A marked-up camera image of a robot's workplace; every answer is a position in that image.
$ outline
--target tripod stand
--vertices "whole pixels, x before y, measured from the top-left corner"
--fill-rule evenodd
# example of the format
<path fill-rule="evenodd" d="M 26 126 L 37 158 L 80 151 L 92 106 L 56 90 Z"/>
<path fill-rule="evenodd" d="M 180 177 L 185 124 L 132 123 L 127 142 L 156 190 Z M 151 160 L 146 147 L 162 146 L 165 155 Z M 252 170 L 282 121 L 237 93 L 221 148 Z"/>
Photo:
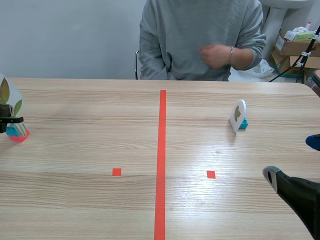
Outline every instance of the tripod stand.
<path fill-rule="evenodd" d="M 318 30 L 316 31 L 315 34 L 313 34 L 312 37 L 312 41 L 310 42 L 308 48 L 306 51 L 302 52 L 300 57 L 294 62 L 294 64 L 289 67 L 287 70 L 285 70 L 283 73 L 279 74 L 278 76 L 276 76 L 274 79 L 272 79 L 271 81 L 269 81 L 269 83 L 273 82 L 274 80 L 276 80 L 277 78 L 281 77 L 283 74 L 285 74 L 286 72 L 288 72 L 289 70 L 293 69 L 295 66 L 299 66 L 299 73 L 298 76 L 296 78 L 296 83 L 298 82 L 299 76 L 300 74 L 302 74 L 302 84 L 304 83 L 304 78 L 305 78 L 305 67 L 306 67 L 306 63 L 308 61 L 308 58 L 311 55 L 311 51 L 313 50 L 314 44 L 317 40 L 317 38 L 319 37 L 319 33 L 320 33 L 320 26 L 318 28 Z"/>

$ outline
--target bracelet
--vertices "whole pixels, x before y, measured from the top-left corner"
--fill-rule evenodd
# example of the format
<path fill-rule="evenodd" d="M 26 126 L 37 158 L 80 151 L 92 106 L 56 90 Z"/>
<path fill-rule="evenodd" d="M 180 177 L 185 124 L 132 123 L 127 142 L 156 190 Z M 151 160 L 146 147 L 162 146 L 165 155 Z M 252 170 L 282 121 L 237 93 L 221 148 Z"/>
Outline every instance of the bracelet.
<path fill-rule="evenodd" d="M 234 54 L 234 50 L 235 50 L 235 47 L 234 46 L 230 46 L 230 56 L 228 58 L 228 61 L 226 61 L 226 65 L 229 65 L 230 60 L 232 58 L 232 55 Z"/>

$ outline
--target hand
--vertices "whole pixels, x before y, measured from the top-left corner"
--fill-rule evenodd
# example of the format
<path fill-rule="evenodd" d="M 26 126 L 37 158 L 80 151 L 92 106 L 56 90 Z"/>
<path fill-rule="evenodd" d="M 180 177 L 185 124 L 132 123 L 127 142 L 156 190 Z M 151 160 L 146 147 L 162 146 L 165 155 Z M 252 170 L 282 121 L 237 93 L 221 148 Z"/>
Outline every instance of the hand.
<path fill-rule="evenodd" d="M 227 65 L 231 52 L 230 46 L 222 44 L 203 46 L 200 50 L 203 62 L 213 69 L 220 69 Z"/>

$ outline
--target wooden table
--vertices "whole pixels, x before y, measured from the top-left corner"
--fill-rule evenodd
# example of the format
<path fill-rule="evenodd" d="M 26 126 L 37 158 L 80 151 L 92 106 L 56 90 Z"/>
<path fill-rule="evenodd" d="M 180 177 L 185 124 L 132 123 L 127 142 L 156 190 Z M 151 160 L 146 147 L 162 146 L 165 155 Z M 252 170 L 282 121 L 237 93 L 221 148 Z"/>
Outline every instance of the wooden table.
<path fill-rule="evenodd" d="M 272 165 L 320 182 L 320 154 L 305 144 L 320 131 L 320 100 L 307 86 L 11 80 L 31 135 L 0 135 L 1 240 L 153 240 L 161 89 L 167 240 L 312 239 L 262 176 Z M 249 127 L 234 134 L 239 99 Z"/>

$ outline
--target white circular card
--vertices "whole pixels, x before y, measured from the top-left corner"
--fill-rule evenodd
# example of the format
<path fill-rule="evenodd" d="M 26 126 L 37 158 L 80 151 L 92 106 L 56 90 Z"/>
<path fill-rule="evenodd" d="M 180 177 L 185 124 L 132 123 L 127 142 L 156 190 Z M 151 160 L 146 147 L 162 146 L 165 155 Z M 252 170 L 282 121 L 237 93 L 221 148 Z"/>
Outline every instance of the white circular card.
<path fill-rule="evenodd" d="M 233 131 L 235 133 L 238 132 L 241 124 L 245 120 L 246 114 L 247 114 L 246 102 L 244 100 L 237 101 L 232 110 L 231 116 L 229 118 Z"/>

